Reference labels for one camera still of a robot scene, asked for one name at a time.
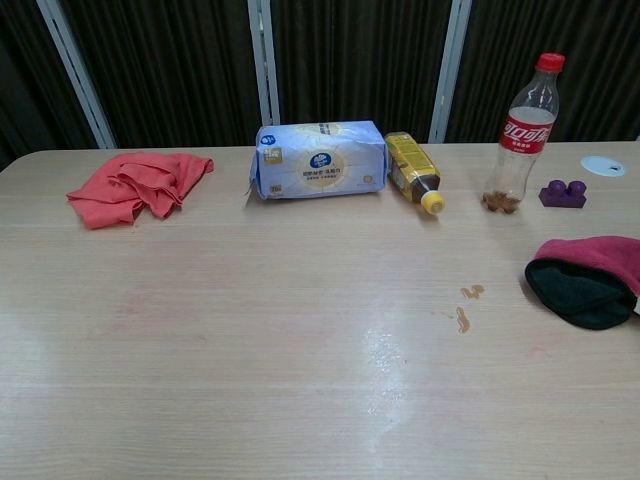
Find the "red and black rag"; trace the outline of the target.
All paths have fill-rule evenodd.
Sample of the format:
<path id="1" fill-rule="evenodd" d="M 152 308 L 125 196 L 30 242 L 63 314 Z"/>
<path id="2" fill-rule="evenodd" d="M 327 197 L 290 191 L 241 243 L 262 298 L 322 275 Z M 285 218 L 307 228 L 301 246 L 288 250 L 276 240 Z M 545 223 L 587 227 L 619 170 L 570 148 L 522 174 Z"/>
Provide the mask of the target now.
<path id="1" fill-rule="evenodd" d="M 576 327 L 606 330 L 640 316 L 640 239 L 549 240 L 524 276 L 543 305 Z"/>

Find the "coral red crumpled cloth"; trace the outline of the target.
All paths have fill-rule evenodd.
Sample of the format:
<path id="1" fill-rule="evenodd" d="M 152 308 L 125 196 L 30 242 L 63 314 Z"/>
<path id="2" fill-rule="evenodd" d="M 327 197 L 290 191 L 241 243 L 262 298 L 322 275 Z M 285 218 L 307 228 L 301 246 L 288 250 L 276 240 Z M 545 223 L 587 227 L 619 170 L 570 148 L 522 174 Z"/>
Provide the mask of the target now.
<path id="1" fill-rule="evenodd" d="M 144 209 L 165 219 L 213 171 L 211 158 L 192 154 L 125 153 L 102 165 L 67 200 L 89 230 L 132 224 Z"/>

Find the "pale blue tissue pack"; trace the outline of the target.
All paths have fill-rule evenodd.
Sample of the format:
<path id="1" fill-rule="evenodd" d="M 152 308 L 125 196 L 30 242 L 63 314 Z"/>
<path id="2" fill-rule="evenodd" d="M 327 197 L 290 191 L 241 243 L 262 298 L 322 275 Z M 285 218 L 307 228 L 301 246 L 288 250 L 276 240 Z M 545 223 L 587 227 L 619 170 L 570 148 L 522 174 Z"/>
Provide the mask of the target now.
<path id="1" fill-rule="evenodd" d="M 382 190 L 387 144 L 371 120 L 271 125 L 256 136 L 249 185 L 264 200 Z"/>

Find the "yellow tea bottle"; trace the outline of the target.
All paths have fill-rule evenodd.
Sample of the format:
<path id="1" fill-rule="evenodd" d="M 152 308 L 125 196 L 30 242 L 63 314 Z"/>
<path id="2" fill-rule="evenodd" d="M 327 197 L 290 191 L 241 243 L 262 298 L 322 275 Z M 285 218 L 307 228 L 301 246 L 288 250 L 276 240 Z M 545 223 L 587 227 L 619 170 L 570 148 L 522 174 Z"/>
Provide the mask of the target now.
<path id="1" fill-rule="evenodd" d="M 420 205 L 429 215 L 437 216 L 445 207 L 440 193 L 440 172 L 429 155 L 406 132 L 387 134 L 390 155 L 389 176 L 405 199 Z"/>

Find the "brown liquid spill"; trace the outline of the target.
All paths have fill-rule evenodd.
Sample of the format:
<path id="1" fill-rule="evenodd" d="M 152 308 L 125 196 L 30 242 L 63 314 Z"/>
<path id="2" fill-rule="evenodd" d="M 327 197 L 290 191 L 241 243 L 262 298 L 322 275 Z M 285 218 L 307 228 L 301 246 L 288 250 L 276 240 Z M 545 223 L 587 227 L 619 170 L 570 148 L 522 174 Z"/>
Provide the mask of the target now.
<path id="1" fill-rule="evenodd" d="M 473 284 L 470 287 L 463 287 L 459 289 L 460 295 L 465 301 L 478 300 L 482 296 L 484 291 L 484 287 L 480 284 Z M 470 329 L 470 320 L 462 306 L 456 306 L 453 313 L 445 311 L 433 311 L 432 314 L 444 316 L 448 319 L 455 320 L 457 323 L 458 332 L 460 334 L 464 334 Z"/>

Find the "clear cola bottle red cap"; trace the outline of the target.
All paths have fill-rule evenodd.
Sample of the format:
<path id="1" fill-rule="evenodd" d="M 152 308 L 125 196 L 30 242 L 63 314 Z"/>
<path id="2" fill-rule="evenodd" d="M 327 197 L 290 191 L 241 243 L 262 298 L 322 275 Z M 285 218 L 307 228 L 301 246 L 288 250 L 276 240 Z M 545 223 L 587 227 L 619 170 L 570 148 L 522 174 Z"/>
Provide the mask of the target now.
<path id="1" fill-rule="evenodd" d="M 500 133 L 497 162 L 482 195 L 492 212 L 512 214 L 524 199 L 528 177 L 541 157 L 559 113 L 557 77 L 565 56 L 545 52 L 531 80 L 514 97 Z"/>

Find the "dark pleated curtain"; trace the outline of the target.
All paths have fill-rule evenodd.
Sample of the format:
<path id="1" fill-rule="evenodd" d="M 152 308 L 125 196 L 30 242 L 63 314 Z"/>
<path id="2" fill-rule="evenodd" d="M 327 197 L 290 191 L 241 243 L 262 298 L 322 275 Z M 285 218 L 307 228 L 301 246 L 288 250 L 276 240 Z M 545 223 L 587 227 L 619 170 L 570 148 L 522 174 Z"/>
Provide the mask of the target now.
<path id="1" fill-rule="evenodd" d="M 281 120 L 426 141 L 452 2 L 271 0 Z M 247 0 L 59 3 L 118 147 L 253 143 Z M 640 0 L 471 0 L 446 140 L 495 142 L 544 52 L 566 58 L 554 141 L 640 136 Z M 0 171 L 95 146 L 37 0 L 0 0 Z"/>

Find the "purple toy building block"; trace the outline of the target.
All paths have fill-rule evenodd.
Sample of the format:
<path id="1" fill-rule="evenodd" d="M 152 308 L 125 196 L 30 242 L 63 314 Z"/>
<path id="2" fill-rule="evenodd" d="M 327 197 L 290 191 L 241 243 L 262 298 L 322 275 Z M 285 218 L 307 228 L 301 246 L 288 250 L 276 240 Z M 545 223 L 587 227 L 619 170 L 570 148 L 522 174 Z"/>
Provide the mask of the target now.
<path id="1" fill-rule="evenodd" d="M 562 180 L 552 180 L 542 188 L 538 198 L 547 208 L 582 209 L 586 203 L 586 185 L 579 180 L 566 184 Z"/>

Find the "grey metal frame post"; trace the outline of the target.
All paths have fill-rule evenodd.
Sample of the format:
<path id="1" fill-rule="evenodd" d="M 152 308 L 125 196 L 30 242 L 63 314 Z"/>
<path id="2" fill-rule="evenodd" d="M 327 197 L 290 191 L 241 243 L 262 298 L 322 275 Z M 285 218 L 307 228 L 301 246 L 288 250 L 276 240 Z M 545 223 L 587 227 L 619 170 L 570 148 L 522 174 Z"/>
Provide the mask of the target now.
<path id="1" fill-rule="evenodd" d="M 59 0 L 36 0 L 91 133 L 100 149 L 116 141 Z"/>
<path id="2" fill-rule="evenodd" d="M 247 0 L 249 26 L 263 125 L 281 123 L 271 0 Z"/>
<path id="3" fill-rule="evenodd" d="M 472 0 L 451 1 L 428 136 L 430 144 L 443 143 L 446 138 L 472 3 Z"/>

